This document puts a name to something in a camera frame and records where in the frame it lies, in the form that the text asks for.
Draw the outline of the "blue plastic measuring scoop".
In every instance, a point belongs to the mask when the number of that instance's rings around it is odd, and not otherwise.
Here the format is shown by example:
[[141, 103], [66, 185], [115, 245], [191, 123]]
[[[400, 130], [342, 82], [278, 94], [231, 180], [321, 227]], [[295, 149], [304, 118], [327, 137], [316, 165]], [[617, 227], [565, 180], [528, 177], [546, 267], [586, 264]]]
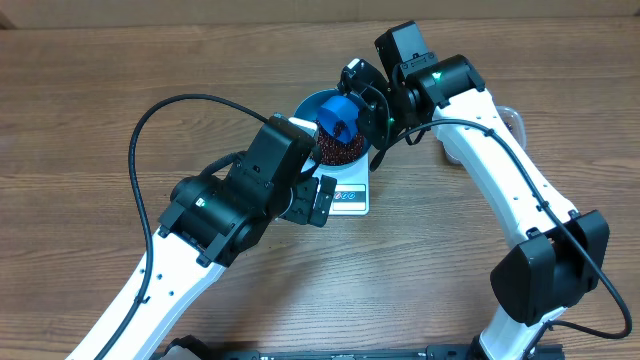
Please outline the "blue plastic measuring scoop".
[[345, 96], [336, 95], [324, 102], [317, 111], [321, 127], [335, 140], [347, 144], [356, 134], [359, 108]]

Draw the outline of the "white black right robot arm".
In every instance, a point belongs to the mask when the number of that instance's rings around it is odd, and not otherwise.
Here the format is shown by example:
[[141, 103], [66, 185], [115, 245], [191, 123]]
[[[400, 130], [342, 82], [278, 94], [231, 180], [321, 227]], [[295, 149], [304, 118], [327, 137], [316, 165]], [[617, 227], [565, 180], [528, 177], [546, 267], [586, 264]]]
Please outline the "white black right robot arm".
[[560, 359], [543, 334], [594, 290], [609, 226], [579, 212], [541, 174], [501, 118], [484, 79], [464, 56], [439, 59], [414, 22], [375, 41], [381, 60], [345, 66], [339, 86], [360, 106], [360, 133], [384, 154], [432, 131], [494, 211], [509, 251], [490, 275], [498, 309], [468, 345], [431, 345], [430, 359]]

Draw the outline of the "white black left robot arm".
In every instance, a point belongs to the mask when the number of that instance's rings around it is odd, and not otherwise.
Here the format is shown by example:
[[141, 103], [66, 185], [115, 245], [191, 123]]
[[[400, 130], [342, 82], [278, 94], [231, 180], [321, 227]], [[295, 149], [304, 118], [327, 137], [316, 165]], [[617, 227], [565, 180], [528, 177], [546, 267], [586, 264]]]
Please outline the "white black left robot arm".
[[153, 250], [80, 344], [72, 359], [148, 359], [181, 315], [277, 218], [326, 224], [336, 181], [315, 177], [319, 127], [272, 117], [249, 149], [214, 170], [181, 180], [159, 217]]

